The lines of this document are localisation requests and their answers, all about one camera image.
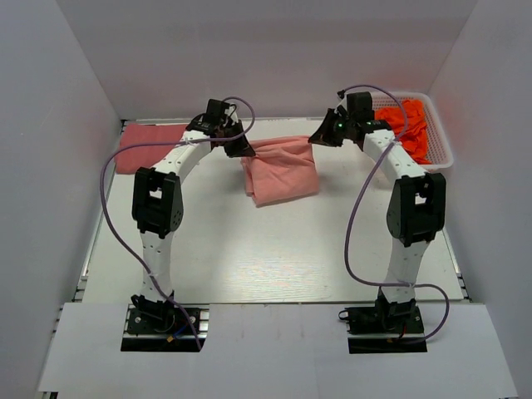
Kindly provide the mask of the salmon pink t shirt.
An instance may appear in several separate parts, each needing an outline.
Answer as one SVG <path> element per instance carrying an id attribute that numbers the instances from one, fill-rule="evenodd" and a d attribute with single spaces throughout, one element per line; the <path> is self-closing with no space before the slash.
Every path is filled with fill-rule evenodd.
<path id="1" fill-rule="evenodd" d="M 255 140 L 255 156 L 240 163 L 245 194 L 263 207 L 315 195 L 320 190 L 313 147 L 304 135 Z"/>

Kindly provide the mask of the crumpled orange t shirt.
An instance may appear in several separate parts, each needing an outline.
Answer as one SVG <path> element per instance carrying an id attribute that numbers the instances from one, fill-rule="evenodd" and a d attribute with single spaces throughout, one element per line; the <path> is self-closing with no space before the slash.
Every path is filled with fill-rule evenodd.
<path id="1" fill-rule="evenodd" d="M 375 117 L 391 126 L 403 148 L 417 164 L 429 165 L 431 162 L 427 158 L 428 134 L 423 103 L 414 99 L 406 99 L 401 103 L 407 117 L 407 128 L 403 135 L 401 133 L 404 129 L 404 118 L 399 107 L 388 106 L 377 109 Z"/>

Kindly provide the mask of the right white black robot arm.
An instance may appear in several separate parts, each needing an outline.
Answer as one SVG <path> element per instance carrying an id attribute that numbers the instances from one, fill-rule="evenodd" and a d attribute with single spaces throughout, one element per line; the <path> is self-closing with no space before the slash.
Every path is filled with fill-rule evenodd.
<path id="1" fill-rule="evenodd" d="M 308 141 L 340 147 L 345 140 L 357 144 L 373 160 L 373 169 L 381 171 L 392 184 L 386 212 L 392 254 L 385 280 L 375 285 L 378 295 L 374 310 L 377 325 L 392 332 L 414 313 L 422 257 L 445 223 L 446 180 L 442 174 L 418 165 L 386 121 L 357 121 L 341 106 L 327 110 Z"/>

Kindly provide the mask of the folded dusty red t shirt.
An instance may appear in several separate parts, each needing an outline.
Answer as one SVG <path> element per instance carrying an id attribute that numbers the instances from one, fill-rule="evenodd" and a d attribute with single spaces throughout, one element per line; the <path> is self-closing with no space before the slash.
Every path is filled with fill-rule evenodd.
<path id="1" fill-rule="evenodd" d="M 121 135 L 119 148 L 148 142 L 180 141 L 185 133 L 185 124 L 141 125 L 129 124 Z M 133 175 L 140 167 L 150 168 L 163 160 L 174 148 L 173 145 L 141 146 L 125 150 L 115 157 L 116 173 Z"/>

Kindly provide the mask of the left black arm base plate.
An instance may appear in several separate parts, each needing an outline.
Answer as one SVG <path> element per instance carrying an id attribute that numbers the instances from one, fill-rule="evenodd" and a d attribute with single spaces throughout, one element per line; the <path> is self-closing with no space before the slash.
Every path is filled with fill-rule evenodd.
<path id="1" fill-rule="evenodd" d="M 175 308 L 165 321 L 128 307 L 121 339 L 122 352 L 198 353 L 200 348 L 183 313 Z"/>

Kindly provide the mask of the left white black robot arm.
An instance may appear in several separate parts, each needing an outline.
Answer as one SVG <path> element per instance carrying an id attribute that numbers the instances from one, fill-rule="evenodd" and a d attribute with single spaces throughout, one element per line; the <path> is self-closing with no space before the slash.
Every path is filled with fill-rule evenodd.
<path id="1" fill-rule="evenodd" d="M 140 292 L 131 300 L 159 332 L 168 331 L 175 324 L 170 255 L 175 231 L 184 217 L 182 184 L 218 145 L 224 147 L 229 158 L 255 155 L 244 135 L 242 121 L 234 118 L 218 125 L 191 122 L 182 141 L 154 166 L 139 168 L 134 178 L 132 217 L 142 242 L 143 279 Z"/>

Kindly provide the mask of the white perforated plastic basket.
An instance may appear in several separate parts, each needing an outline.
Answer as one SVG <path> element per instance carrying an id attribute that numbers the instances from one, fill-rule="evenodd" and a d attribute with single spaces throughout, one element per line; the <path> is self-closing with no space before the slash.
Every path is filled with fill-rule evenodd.
<path id="1" fill-rule="evenodd" d="M 428 152 L 427 158 L 431 162 L 429 165 L 422 165 L 428 170 L 442 170 L 452 166 L 454 162 L 451 148 L 446 138 L 446 134 L 440 122 L 436 109 L 432 105 L 430 98 L 419 92 L 395 92 L 400 102 L 406 99 L 420 100 L 423 103 L 426 115 L 427 134 L 428 134 Z M 389 96 L 374 91 L 372 93 L 373 110 L 376 111 L 382 107 L 397 106 L 397 103 Z"/>

